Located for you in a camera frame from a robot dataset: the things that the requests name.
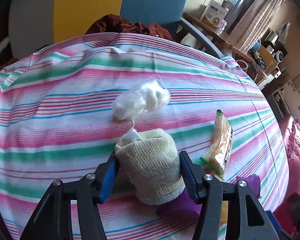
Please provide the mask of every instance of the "plastic food package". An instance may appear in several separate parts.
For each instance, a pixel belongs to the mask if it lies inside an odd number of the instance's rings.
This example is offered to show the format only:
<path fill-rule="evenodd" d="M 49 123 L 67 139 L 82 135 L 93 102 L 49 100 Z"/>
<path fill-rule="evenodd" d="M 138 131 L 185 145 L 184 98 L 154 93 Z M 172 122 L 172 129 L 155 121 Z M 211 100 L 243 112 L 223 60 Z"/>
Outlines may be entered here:
<path fill-rule="evenodd" d="M 166 106 L 169 101 L 169 91 L 163 89 L 157 81 L 152 81 L 134 86 L 118 95 L 111 106 L 118 120 L 132 120 L 141 113 Z"/>
<path fill-rule="evenodd" d="M 203 166 L 223 178 L 232 149 L 233 130 L 221 110 L 217 110 L 211 136 L 211 144 L 204 156 L 200 158 Z"/>

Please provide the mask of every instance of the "pink bedspread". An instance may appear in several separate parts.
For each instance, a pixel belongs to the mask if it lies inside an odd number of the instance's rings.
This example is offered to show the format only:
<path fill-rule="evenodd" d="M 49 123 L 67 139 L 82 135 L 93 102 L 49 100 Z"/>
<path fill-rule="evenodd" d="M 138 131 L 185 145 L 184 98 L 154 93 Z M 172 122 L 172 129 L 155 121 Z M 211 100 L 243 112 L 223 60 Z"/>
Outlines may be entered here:
<path fill-rule="evenodd" d="M 300 196 L 300 125 L 292 116 L 287 116 L 279 123 L 289 166 L 289 182 L 285 200 L 274 212 L 283 230 L 293 234 L 295 227 L 290 219 L 288 199 L 297 193 Z"/>

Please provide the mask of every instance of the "striped bedsheet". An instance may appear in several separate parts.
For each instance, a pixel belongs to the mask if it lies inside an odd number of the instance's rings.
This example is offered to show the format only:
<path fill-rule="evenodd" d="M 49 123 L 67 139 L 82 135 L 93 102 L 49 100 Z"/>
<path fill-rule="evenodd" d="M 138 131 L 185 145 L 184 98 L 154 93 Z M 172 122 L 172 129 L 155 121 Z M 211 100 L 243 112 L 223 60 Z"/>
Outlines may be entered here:
<path fill-rule="evenodd" d="M 257 174 L 260 203 L 275 210 L 289 170 L 282 136 L 267 101 L 231 58 L 139 34 L 99 33 L 46 47 L 0 71 L 0 212 L 19 239 L 53 181 L 78 180 L 105 162 L 131 126 L 113 119 L 111 103 L 133 85 L 157 80 L 171 101 L 136 120 L 135 128 L 162 128 L 193 162 L 210 145 L 221 109 L 234 129 L 225 180 Z M 119 178 L 99 211 L 108 239 L 191 239 L 194 223 L 162 220 Z M 81 239 L 72 203 L 74 239 Z M 219 239 L 226 225 L 220 227 Z"/>

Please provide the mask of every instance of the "beige sock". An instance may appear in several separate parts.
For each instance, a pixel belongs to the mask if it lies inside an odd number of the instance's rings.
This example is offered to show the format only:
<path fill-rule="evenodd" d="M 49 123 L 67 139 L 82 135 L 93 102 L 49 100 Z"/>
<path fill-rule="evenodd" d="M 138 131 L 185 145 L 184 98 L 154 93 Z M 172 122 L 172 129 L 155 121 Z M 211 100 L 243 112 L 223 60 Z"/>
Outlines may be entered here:
<path fill-rule="evenodd" d="M 177 198 L 185 188 L 176 145 L 162 129 L 140 132 L 142 140 L 115 146 L 121 168 L 135 185 L 137 198 L 160 205 Z"/>

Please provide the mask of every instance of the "purple cloth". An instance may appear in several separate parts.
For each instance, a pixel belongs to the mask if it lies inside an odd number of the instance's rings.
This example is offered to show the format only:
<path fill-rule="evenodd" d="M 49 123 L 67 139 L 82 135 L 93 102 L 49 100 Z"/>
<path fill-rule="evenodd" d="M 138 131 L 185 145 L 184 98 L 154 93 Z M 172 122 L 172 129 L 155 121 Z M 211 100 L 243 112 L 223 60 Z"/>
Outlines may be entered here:
<path fill-rule="evenodd" d="M 196 205 L 189 197 L 188 191 L 184 191 L 174 200 L 162 204 L 157 208 L 158 217 L 182 217 L 198 219 L 201 205 Z"/>
<path fill-rule="evenodd" d="M 239 182 L 240 180 L 244 180 L 251 188 L 254 195 L 259 198 L 260 197 L 260 189 L 261 189 L 261 182 L 260 177 L 256 174 L 253 174 L 249 177 L 237 177 L 236 181 Z"/>
<path fill-rule="evenodd" d="M 260 177 L 258 175 L 251 175 L 249 177 L 237 177 L 239 180 L 244 180 L 252 189 L 252 192 L 257 198 L 260 197 Z M 188 191 L 185 189 L 176 199 L 162 204 L 157 208 L 158 217 L 180 217 L 198 219 L 200 215 L 201 205 L 196 205 L 189 197 Z"/>

